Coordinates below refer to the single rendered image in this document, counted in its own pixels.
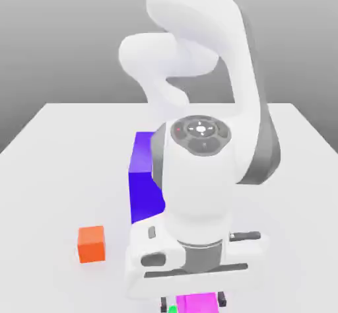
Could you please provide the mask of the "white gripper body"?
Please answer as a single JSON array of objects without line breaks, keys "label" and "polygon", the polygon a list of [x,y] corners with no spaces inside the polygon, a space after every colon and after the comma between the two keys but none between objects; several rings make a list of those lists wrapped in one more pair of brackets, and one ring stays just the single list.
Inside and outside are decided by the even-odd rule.
[{"label": "white gripper body", "polygon": [[147,271],[127,280],[126,293],[133,299],[221,291],[227,293],[255,288],[264,280],[265,266],[259,263],[224,265],[218,271],[196,274],[187,274],[180,269]]}]

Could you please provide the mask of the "small magenta cube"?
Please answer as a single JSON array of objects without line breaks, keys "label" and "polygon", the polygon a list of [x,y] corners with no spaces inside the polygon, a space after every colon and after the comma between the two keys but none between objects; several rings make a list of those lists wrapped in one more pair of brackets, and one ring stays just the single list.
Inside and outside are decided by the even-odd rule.
[{"label": "small magenta cube", "polygon": [[219,313],[215,293],[180,295],[176,297],[178,313]]}]

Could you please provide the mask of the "small orange cube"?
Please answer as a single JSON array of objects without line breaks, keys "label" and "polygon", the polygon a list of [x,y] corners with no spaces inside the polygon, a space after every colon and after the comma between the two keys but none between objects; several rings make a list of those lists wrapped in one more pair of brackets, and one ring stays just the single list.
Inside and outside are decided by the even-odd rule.
[{"label": "small orange cube", "polygon": [[80,263],[105,261],[106,243],[104,227],[81,227],[78,232],[77,249]]}]

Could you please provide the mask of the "large blue box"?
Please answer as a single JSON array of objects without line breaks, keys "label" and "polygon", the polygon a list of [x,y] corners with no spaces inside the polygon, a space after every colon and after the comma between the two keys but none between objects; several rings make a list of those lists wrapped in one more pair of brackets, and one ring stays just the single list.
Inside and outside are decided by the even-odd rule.
[{"label": "large blue box", "polygon": [[132,224],[158,215],[165,208],[162,191],[152,179],[152,135],[144,131],[135,134],[128,170]]}]

